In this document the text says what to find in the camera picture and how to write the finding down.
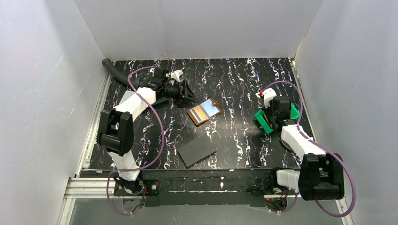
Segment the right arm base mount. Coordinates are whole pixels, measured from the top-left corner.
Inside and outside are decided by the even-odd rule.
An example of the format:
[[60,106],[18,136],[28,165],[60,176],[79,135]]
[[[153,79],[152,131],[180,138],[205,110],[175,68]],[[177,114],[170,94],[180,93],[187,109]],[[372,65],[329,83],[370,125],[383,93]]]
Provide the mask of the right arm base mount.
[[[257,184],[250,182],[251,186],[245,191],[253,196],[262,196],[265,198],[265,205],[270,213],[282,214],[290,211],[298,200],[298,193],[294,193],[288,187],[275,185],[270,178],[264,178]],[[288,196],[294,193],[292,204],[288,204]]]

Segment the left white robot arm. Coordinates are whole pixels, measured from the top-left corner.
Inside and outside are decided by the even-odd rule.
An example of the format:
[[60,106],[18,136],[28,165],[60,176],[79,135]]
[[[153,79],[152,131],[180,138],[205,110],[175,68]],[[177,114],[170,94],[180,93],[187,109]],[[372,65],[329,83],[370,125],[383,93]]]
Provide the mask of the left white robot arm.
[[97,144],[105,149],[118,169],[115,181],[123,187],[135,188],[140,173],[132,146],[134,120],[147,108],[172,101],[178,108],[193,107],[197,99],[184,78],[182,70],[171,72],[153,67],[153,76],[146,80],[125,75],[110,61],[105,66],[111,75],[133,89],[112,110],[102,110]]

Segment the brown leather card holder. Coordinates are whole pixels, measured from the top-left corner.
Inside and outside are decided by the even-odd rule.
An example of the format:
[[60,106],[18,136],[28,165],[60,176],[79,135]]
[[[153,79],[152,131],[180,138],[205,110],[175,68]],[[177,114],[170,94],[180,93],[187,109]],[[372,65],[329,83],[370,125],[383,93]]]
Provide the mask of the brown leather card holder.
[[214,101],[212,98],[187,111],[195,126],[200,126],[206,121],[221,114],[221,112],[222,110],[219,106],[219,102]]

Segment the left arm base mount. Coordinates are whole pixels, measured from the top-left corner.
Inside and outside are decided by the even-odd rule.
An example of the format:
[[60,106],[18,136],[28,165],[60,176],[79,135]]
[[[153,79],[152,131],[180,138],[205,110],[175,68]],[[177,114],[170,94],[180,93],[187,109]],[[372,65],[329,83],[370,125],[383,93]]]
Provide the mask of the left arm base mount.
[[126,201],[136,201],[137,205],[125,210],[125,212],[135,213],[145,206],[146,198],[149,196],[158,196],[160,192],[160,182],[158,180],[145,180],[139,175],[135,181],[127,181],[120,178],[119,175],[113,177],[115,188],[114,196],[127,198]]

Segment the green plastic card tray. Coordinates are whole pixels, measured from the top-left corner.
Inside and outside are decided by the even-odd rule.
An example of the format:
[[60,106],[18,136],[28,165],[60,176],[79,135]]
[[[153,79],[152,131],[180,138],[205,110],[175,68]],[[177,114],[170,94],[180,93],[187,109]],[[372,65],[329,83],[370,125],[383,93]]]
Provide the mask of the green plastic card tray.
[[260,129],[269,135],[273,132],[281,132],[283,126],[296,124],[300,115],[293,104],[274,102],[268,108],[261,108],[254,116]]

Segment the white plastic box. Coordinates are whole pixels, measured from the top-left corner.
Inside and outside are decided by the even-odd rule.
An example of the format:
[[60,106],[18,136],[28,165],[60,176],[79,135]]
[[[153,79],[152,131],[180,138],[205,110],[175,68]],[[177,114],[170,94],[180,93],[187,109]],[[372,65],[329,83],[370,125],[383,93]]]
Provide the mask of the white plastic box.
[[134,94],[135,94],[135,92],[133,92],[133,91],[129,91],[129,90],[125,91],[124,95],[121,98],[119,105],[123,104],[128,98],[130,98]]

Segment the black foam block front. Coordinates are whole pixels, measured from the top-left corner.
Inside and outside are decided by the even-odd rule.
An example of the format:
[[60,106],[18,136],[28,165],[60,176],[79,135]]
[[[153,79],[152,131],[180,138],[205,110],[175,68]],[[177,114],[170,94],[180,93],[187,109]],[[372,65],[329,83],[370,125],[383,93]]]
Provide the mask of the black foam block front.
[[217,151],[208,137],[199,137],[189,143],[177,148],[186,168],[191,168]]

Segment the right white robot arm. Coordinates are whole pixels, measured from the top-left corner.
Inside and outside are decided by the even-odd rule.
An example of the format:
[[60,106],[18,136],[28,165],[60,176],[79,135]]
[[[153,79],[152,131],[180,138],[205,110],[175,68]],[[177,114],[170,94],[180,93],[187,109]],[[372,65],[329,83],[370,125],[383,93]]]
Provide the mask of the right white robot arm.
[[283,187],[299,193],[306,201],[337,200],[344,196],[343,168],[331,154],[315,145],[297,120],[291,118],[288,97],[264,99],[265,118],[270,128],[280,135],[280,143],[300,160],[300,170],[272,169],[271,188]]

